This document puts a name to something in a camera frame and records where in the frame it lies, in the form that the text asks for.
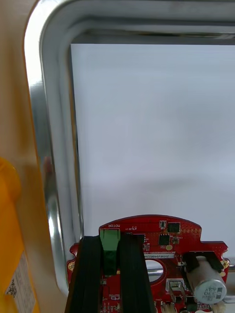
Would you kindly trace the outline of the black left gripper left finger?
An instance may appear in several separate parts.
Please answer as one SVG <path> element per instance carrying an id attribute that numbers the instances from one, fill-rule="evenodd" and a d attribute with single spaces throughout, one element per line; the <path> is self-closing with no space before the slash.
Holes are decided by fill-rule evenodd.
<path id="1" fill-rule="evenodd" d="M 85 236 L 79 242 L 65 312 L 100 312 L 102 247 L 98 236 Z"/>

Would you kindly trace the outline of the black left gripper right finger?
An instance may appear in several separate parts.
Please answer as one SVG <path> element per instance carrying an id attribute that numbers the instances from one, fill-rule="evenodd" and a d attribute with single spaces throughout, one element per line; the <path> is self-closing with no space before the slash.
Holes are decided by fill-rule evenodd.
<path id="1" fill-rule="evenodd" d="M 154 313 L 146 263 L 140 239 L 122 235 L 119 243 L 120 300 L 123 313 Z"/>

